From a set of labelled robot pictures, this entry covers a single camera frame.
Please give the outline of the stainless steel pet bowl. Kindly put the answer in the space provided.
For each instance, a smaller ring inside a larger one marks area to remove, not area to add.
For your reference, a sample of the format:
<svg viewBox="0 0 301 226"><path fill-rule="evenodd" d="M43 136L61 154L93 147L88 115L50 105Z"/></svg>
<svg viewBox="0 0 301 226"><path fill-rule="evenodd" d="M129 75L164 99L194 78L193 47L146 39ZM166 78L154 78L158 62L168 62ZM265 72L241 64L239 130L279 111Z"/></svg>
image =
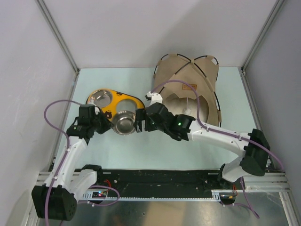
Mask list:
<svg viewBox="0 0 301 226"><path fill-rule="evenodd" d="M135 132L135 114L131 111L119 111L112 121L113 130L119 135L129 135Z"/></svg>

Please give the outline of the yellow pet bowl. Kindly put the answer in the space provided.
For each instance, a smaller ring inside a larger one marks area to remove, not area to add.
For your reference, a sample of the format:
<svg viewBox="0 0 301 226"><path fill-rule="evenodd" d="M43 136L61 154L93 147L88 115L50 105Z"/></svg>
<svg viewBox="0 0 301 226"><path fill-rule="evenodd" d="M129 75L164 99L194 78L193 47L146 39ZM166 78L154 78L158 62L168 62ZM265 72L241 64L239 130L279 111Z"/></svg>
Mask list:
<svg viewBox="0 0 301 226"><path fill-rule="evenodd" d="M100 108L110 121L112 120L113 116L119 111L131 111L135 113L136 109L143 109L145 107L143 101L137 97L122 92L118 92L112 89L107 89L107 88L101 88L101 89L109 90L112 93L112 102L107 107Z"/></svg>

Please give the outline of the cream plush cushion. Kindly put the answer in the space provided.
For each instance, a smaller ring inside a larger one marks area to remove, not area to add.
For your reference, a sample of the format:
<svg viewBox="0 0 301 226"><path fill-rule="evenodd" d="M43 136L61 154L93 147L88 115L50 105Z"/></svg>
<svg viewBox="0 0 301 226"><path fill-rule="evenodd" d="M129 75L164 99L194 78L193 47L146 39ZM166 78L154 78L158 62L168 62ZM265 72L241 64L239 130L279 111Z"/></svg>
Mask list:
<svg viewBox="0 0 301 226"><path fill-rule="evenodd" d="M209 106L207 101L200 96L200 110L199 117L201 121L207 122L209 116ZM196 99L191 98L177 98L169 96L165 100L163 100L163 104L167 107L167 109L173 114L185 114L192 116L194 118L197 117L197 109L198 104Z"/></svg>

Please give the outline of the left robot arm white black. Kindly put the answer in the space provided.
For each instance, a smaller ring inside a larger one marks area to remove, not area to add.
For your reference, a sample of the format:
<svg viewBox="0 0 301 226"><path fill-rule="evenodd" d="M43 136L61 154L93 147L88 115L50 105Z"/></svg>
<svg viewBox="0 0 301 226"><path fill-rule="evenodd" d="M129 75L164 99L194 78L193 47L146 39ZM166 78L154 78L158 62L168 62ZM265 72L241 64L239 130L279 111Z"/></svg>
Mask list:
<svg viewBox="0 0 301 226"><path fill-rule="evenodd" d="M75 164L95 133L103 134L113 127L103 111L94 104L80 105L79 115L66 131L65 151L44 181L32 190L33 204L39 218L70 221L86 190L104 184L103 174L92 169L80 172L72 180Z"/></svg>

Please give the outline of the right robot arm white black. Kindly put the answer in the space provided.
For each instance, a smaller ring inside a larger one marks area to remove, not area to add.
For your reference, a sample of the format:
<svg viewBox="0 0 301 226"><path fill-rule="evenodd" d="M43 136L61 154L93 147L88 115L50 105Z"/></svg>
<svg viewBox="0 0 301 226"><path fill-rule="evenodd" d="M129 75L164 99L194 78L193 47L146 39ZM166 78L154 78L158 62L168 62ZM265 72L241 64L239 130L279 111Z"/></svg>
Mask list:
<svg viewBox="0 0 301 226"><path fill-rule="evenodd" d="M161 103L137 109L135 114L137 132L159 130L176 141L205 142L235 153L237 158L219 169L216 180L221 188L227 189L247 175L265 175L270 145L261 130L239 134L209 124L200 125L192 116L173 115Z"/></svg>

